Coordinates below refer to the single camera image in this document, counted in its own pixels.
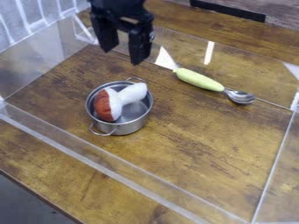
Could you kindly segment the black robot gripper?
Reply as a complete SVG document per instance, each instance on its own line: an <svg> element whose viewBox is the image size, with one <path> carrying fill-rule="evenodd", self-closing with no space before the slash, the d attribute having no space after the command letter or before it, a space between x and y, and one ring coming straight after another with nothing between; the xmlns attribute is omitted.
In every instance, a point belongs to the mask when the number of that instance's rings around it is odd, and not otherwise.
<svg viewBox="0 0 299 224"><path fill-rule="evenodd" d="M107 53L119 44L117 30L128 33L131 63L139 65L151 55L155 39L153 15L145 0L88 0L91 23L97 42Z"/></svg>

